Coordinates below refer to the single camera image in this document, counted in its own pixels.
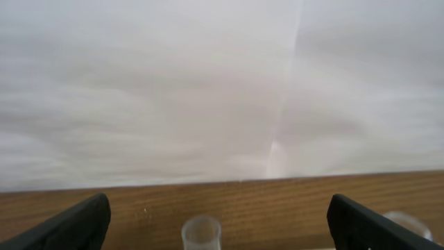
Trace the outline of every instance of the white sheet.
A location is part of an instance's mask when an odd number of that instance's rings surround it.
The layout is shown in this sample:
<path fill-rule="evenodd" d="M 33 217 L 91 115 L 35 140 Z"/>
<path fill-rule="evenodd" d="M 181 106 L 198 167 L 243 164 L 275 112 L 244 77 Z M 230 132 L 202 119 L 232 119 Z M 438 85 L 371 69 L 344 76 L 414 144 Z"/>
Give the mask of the white sheet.
<path fill-rule="evenodd" d="M 0 190 L 442 168 L 442 13 L 4 1 Z"/>

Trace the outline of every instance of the wooden table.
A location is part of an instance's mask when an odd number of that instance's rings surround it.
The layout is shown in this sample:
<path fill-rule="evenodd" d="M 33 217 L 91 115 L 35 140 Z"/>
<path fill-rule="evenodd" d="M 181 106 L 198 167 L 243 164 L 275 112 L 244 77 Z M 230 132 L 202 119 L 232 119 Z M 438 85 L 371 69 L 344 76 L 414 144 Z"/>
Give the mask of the wooden table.
<path fill-rule="evenodd" d="M 444 242 L 444 172 L 3 193 L 0 241 L 97 192 L 112 210 L 103 249 L 181 249 L 183 223 L 199 214 L 219 218 L 223 249 L 327 248 L 335 193 L 380 213 L 413 215 Z"/>

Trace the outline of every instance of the wood grain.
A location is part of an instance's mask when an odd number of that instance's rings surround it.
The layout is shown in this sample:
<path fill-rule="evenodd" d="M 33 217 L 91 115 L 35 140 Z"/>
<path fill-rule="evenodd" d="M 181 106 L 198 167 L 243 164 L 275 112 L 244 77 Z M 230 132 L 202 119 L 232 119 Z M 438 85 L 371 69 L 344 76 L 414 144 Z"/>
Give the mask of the wood grain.
<path fill-rule="evenodd" d="M 444 242 L 444 172 L 4 193 L 0 241 L 97 192 L 112 209 L 103 249 L 181 249 L 182 225 L 199 214 L 219 218 L 224 249 L 328 248 L 325 216 L 335 193 L 380 213 L 413 215 Z"/>

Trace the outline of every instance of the wrinkled white fabric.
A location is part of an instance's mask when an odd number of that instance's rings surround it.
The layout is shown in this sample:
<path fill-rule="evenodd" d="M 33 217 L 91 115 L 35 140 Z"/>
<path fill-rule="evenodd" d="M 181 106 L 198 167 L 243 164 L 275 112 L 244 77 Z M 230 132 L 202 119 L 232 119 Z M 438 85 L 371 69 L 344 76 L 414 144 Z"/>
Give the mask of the wrinkled white fabric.
<path fill-rule="evenodd" d="M 3 1 L 0 191 L 444 168 L 443 13 Z"/>

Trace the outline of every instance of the white backdrop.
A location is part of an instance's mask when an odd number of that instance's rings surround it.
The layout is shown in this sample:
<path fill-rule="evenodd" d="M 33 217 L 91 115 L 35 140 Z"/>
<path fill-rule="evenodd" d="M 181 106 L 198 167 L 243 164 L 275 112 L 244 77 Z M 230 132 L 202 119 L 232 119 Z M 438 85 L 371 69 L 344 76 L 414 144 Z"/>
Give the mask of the white backdrop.
<path fill-rule="evenodd" d="M 444 168 L 444 2 L 7 0 L 0 190 Z"/>

